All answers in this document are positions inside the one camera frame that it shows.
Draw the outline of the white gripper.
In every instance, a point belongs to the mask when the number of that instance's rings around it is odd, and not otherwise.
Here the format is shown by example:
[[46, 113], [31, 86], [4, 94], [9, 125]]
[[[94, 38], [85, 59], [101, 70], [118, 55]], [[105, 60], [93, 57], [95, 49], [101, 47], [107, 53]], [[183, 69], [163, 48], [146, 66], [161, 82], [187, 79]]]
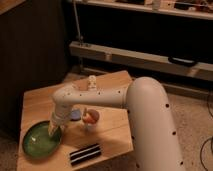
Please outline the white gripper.
[[70, 109], [56, 107], [49, 122], [48, 134], [53, 136], [59, 126], [66, 124], [69, 121]]

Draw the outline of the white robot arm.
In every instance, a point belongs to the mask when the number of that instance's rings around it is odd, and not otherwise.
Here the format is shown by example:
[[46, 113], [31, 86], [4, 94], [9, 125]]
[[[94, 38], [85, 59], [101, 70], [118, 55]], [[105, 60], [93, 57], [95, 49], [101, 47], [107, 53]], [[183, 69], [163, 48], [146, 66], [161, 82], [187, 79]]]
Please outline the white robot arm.
[[68, 84], [53, 94], [49, 134], [67, 123], [76, 104], [124, 108], [128, 112], [137, 171], [186, 171], [167, 93], [151, 77], [126, 87], [81, 91]]

